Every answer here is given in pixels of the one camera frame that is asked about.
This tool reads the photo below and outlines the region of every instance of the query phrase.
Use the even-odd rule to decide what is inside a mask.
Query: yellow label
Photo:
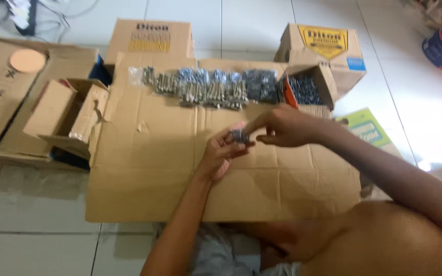
[[[306,47],[327,59],[347,51],[347,30],[298,26]]]

